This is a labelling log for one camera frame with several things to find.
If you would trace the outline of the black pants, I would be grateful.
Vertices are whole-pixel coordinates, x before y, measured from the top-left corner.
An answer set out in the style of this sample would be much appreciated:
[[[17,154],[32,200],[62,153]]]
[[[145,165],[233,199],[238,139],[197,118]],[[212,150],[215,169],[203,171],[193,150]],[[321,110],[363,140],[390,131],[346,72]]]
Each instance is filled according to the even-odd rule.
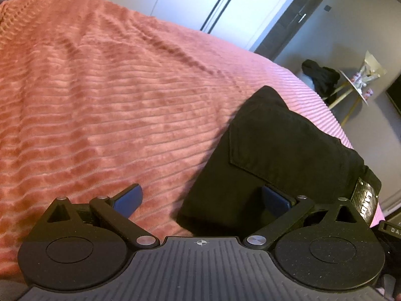
[[[237,112],[185,197],[177,223],[198,236],[244,238],[275,221],[262,187],[317,204],[351,198],[357,182],[381,181],[353,149],[289,110],[271,87]]]

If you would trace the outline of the pink ribbed bedspread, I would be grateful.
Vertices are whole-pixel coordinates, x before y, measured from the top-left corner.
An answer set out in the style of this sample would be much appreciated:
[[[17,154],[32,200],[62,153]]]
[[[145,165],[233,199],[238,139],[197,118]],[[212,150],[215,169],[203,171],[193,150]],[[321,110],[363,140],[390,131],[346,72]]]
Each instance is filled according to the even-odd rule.
[[[211,35],[103,0],[1,4],[1,279],[59,196],[83,204],[137,183],[136,223],[163,239],[241,106],[273,88],[352,149],[294,74]]]

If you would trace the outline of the black clothes on chair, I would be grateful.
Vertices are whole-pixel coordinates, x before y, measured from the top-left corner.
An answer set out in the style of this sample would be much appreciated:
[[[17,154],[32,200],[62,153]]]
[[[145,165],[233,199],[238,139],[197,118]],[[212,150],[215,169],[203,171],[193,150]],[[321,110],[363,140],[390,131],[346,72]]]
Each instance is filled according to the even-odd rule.
[[[312,79],[315,92],[329,104],[336,99],[334,92],[341,75],[329,67],[320,67],[314,60],[307,59],[302,63],[303,73]]]

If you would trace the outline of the small round side table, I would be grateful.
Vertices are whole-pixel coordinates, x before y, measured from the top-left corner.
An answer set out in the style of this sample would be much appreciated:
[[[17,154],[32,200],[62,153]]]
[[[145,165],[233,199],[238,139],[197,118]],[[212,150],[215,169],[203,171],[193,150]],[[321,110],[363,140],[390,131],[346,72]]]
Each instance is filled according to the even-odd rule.
[[[357,87],[356,83],[351,80],[345,71],[339,69],[338,72],[343,81],[334,89],[329,97],[324,98],[324,101],[327,102],[329,99],[331,100],[328,102],[328,109],[333,111],[341,103],[346,101],[349,96],[353,96],[353,104],[349,107],[347,113],[341,120],[341,126],[344,126],[350,120],[358,105],[368,106],[368,97],[365,97],[363,90]]]

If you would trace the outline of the clear plastic bag on table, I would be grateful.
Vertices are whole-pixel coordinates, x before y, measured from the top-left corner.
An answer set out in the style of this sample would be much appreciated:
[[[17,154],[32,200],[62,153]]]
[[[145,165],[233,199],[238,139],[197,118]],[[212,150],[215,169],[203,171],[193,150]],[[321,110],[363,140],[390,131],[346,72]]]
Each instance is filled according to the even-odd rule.
[[[351,83],[366,101],[373,95],[373,91],[371,88],[368,88],[368,85],[383,77],[386,73],[387,70],[376,60],[374,55],[367,50],[361,67],[351,78]]]

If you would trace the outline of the dark grey door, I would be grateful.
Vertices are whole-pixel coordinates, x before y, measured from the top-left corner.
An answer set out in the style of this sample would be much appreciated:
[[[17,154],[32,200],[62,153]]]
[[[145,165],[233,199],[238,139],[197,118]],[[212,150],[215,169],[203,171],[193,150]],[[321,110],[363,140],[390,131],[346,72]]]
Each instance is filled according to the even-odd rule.
[[[255,49],[255,53],[275,60],[322,1],[293,0]]]

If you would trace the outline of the wall-mounted black television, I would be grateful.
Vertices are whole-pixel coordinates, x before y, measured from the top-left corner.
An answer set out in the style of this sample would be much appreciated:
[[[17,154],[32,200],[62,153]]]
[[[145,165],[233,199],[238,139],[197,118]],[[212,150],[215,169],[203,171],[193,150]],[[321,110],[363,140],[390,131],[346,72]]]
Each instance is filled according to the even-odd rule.
[[[389,97],[397,112],[401,114],[401,75],[387,88],[386,95]]]

